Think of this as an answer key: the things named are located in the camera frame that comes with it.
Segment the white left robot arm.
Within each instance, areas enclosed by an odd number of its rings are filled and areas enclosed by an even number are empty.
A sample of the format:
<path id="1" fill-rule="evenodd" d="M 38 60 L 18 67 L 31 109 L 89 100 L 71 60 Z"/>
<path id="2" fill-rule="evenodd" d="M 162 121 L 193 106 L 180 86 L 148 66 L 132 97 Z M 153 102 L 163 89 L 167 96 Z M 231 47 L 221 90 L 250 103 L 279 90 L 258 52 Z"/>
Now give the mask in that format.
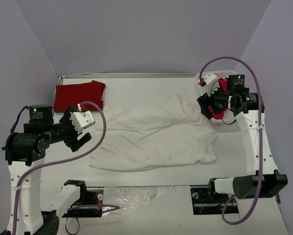
<path id="1" fill-rule="evenodd" d="M 10 219 L 7 235 L 55 235 L 60 217 L 60 205 L 41 209 L 41 166 L 50 145 L 63 142 L 72 152 L 78 151 L 91 140 L 83 130 L 95 124 L 90 111 L 81 105 L 70 106 L 59 123 L 54 123 L 50 105 L 27 106 L 29 122 L 21 133 L 11 133 L 2 150 L 8 163 L 11 180 Z"/>

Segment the white t shirt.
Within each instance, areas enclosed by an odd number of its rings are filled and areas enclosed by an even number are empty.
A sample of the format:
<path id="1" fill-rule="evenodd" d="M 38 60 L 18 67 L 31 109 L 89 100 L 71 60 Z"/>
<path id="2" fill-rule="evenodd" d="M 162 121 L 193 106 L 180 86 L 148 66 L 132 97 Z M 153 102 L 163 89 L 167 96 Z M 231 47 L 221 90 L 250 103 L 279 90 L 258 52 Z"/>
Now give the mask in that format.
<path id="1" fill-rule="evenodd" d="M 90 154 L 92 168 L 134 172 L 212 164 L 216 132 L 199 105 L 175 95 L 161 106 L 104 108 L 106 135 Z"/>

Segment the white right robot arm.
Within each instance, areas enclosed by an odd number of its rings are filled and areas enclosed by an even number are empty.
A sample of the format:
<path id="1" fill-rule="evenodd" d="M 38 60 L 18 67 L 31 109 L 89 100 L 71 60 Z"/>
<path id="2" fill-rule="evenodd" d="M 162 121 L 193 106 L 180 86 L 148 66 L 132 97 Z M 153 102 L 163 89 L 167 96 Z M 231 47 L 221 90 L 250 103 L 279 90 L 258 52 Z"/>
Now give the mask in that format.
<path id="1" fill-rule="evenodd" d="M 210 179 L 207 197 L 218 202 L 224 194 L 238 199 L 250 199 L 256 195 L 259 174 L 262 174 L 259 198 L 272 198 L 287 183 L 287 175 L 279 173 L 270 150 L 265 129 L 265 107 L 257 93 L 245 87 L 243 74 L 225 78 L 213 73 L 204 73 L 199 85 L 207 88 L 197 101 L 201 113 L 208 119 L 222 119 L 225 111 L 232 111 L 244 142 L 247 167 L 243 176 Z"/>

